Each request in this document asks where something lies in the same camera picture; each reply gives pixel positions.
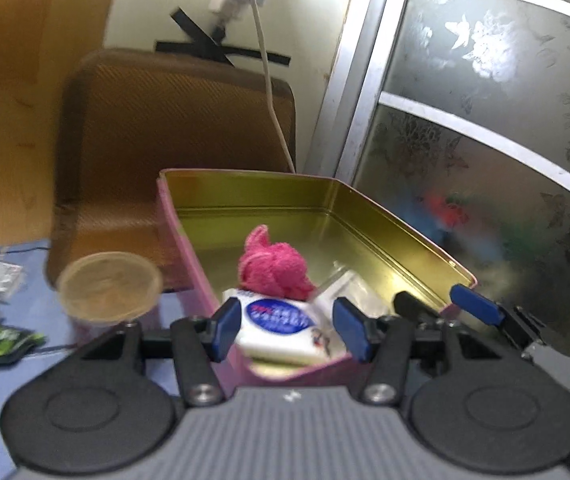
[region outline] soap packaging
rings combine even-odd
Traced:
[[[251,358],[292,365],[322,364],[342,357],[345,345],[329,319],[308,303],[271,298],[231,288],[223,301],[238,298],[242,307],[236,344]]]

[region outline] plastic cup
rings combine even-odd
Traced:
[[[146,330],[159,328],[163,277],[155,264],[137,254],[109,252],[80,258],[60,274],[57,288],[78,344],[124,321],[138,320]]]

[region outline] black circular mount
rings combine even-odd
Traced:
[[[570,455],[570,393],[517,358],[470,360],[425,384],[411,422],[446,460],[492,474],[525,474]]]
[[[70,364],[26,384],[2,409],[1,433],[17,464],[50,474],[107,472],[164,441],[175,410],[162,388],[113,362]]]

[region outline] red towel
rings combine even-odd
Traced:
[[[307,278],[303,256],[289,244],[270,244],[267,225],[259,225],[245,239],[238,281],[252,292],[298,301],[306,301],[316,288]]]

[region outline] brown cushion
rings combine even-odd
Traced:
[[[293,95],[286,82],[272,81],[293,156]],[[287,171],[263,76],[122,49],[83,59],[63,95],[46,269],[52,284],[68,263],[99,251],[129,251],[165,266],[156,216],[164,168]]]

